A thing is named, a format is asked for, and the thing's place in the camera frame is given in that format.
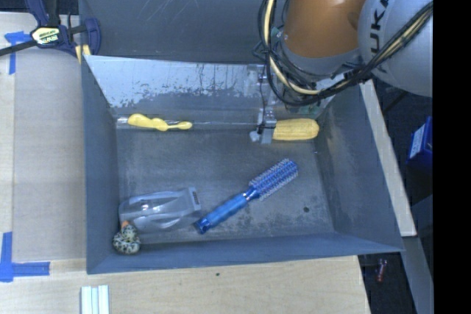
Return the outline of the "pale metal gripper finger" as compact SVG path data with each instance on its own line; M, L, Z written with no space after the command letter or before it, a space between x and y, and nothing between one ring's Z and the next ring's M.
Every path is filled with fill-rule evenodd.
M262 129L274 129L276 127L277 119L273 109L265 109L263 111L261 128Z
M270 144L273 141L273 129L254 130L249 133L249 138L253 143Z

